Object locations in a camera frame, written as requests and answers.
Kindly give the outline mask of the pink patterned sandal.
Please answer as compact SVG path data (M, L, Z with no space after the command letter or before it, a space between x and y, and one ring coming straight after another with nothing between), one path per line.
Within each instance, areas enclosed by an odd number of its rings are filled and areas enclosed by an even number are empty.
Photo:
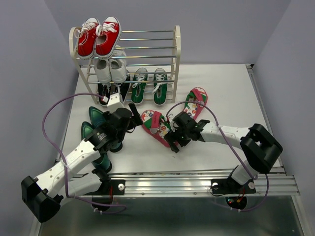
M145 110L141 114L141 119L143 129L165 147L169 148L170 145L164 138L171 131L171 125L167 118L158 111Z
M194 87L187 95L183 111L192 119L197 119L203 110L203 105L206 105L208 95L201 87Z

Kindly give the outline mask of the green sneaker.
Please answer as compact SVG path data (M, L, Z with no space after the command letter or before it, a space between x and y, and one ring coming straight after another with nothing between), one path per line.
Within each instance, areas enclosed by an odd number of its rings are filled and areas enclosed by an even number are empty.
M168 76L164 69L158 68L155 70L153 76L154 89L152 94L154 96L154 103L158 106L162 106L166 102L167 87L168 87Z
M139 105L144 100L144 91L148 81L148 71L146 68L139 68L133 75L131 100L135 105Z

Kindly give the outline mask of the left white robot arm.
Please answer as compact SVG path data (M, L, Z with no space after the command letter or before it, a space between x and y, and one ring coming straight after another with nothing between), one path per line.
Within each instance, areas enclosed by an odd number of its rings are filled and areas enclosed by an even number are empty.
M40 223L53 218L69 199L83 201L87 193L117 189L108 176L112 164L107 152L120 151L125 134L143 124L135 104L128 106L109 104L108 111L83 123L82 140L70 154L61 152L60 162L22 180L22 200Z

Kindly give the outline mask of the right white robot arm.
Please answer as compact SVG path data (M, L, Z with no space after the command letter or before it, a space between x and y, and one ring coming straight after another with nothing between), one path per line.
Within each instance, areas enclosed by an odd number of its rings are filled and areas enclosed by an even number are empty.
M237 156L240 165L232 171L226 180L227 188L237 192L258 174L268 174L283 151L282 145L261 124L255 123L249 128L220 126L209 120L196 122L187 113L181 112L172 120L172 128L164 135L173 152L190 141L220 143L243 151L246 160Z

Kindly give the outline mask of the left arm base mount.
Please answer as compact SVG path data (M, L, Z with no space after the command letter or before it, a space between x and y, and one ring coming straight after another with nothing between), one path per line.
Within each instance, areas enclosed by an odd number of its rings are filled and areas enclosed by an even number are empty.
M109 213L113 210L114 196L122 196L125 194L126 181L124 179L112 179L109 182L102 183L99 189L89 193L92 196L92 201L99 204L109 206L99 206L92 204L94 211L99 213Z

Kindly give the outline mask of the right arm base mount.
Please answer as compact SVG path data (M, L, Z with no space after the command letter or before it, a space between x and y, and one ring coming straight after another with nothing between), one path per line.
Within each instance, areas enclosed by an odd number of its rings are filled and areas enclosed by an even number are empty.
M226 197L226 203L232 209L244 210L247 205L247 194L255 194L256 188L252 179L241 185L232 178L217 178L211 180L210 193L216 197Z

